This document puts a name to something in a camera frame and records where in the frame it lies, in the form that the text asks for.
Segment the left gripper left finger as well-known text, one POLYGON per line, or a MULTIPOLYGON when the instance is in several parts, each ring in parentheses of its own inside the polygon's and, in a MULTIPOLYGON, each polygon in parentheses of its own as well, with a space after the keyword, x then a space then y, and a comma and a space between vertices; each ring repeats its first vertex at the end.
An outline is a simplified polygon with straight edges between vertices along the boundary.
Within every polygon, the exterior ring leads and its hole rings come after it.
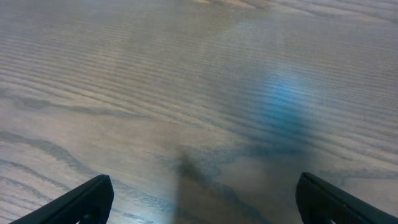
POLYGON ((98 175, 11 224, 106 224, 114 200, 108 175, 98 175))

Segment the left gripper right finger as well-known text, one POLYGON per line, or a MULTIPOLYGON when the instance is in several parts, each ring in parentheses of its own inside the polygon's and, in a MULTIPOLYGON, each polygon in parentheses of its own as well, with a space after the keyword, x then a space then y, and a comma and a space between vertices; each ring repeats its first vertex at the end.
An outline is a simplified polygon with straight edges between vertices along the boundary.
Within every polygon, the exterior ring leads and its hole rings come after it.
POLYGON ((295 190, 295 201, 304 224, 390 224, 394 217, 344 190, 303 172, 295 190))

